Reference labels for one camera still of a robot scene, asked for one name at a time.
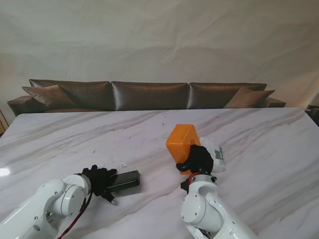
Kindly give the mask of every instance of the orange box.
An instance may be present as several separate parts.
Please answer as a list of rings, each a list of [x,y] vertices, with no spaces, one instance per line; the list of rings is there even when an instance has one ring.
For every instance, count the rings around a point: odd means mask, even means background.
[[[190,151],[190,146],[201,145],[195,126],[192,124],[177,124],[166,141],[166,147],[176,163],[184,163]],[[188,170],[181,174],[191,174]]]

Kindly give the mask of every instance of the black gloved hand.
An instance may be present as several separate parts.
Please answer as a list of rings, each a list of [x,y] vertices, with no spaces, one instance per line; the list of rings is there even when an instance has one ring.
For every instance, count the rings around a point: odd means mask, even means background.
[[[107,188],[113,183],[111,176],[116,174],[116,172],[116,169],[98,169],[98,166],[93,165],[91,169],[84,168],[82,174],[90,179],[91,192],[94,193],[95,196],[102,196],[102,198],[112,203],[115,199]]]
[[[190,170],[192,173],[210,174],[213,170],[214,160],[204,146],[191,145],[187,160],[184,163],[176,164],[181,172]]]

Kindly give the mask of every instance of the sofa backrest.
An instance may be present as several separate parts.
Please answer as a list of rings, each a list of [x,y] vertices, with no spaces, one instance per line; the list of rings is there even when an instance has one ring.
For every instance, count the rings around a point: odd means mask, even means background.
[[[263,91],[260,83],[137,83],[29,80],[31,86],[59,85],[80,108],[106,111],[220,109],[240,87]]]
[[[189,83],[188,109],[221,109],[234,97],[240,87],[263,91],[260,83]]]
[[[186,109],[187,83],[136,83],[113,81],[117,111]]]
[[[48,87],[58,85],[69,95],[80,108],[103,109],[114,111],[112,86],[108,81],[76,82],[54,80],[29,80],[33,87]]]

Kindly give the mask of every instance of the white marble surface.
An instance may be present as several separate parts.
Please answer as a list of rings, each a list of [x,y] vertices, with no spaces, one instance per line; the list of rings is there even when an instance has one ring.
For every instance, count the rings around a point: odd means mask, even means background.
[[[44,181],[97,164],[139,170],[141,186],[117,206],[94,197],[66,239],[192,238],[165,147],[177,123],[223,147],[220,197],[260,239],[319,238],[319,128],[297,108],[20,115],[0,139],[0,220]]]

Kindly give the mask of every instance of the white wall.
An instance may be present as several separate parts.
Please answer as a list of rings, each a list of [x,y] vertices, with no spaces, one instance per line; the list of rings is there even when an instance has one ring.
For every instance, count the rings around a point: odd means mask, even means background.
[[[2,0],[0,109],[28,79],[262,82],[319,89],[318,0]]]

